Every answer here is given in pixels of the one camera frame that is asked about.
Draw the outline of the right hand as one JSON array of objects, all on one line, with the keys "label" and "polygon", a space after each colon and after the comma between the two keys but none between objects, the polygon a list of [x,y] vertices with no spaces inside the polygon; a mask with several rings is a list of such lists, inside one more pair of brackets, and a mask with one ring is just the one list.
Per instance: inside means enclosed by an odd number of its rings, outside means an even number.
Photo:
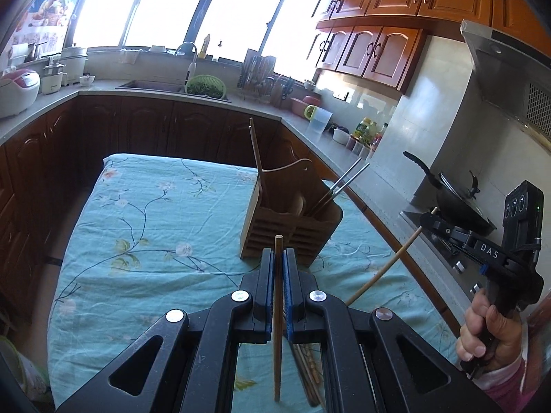
[{"label": "right hand", "polygon": [[[501,315],[489,302],[485,289],[475,295],[464,313],[464,320],[456,341],[456,354],[462,362],[483,358],[488,362],[486,372],[490,372],[507,367],[521,355],[523,329],[520,318]],[[481,339],[484,331],[494,338],[493,351]]]}]

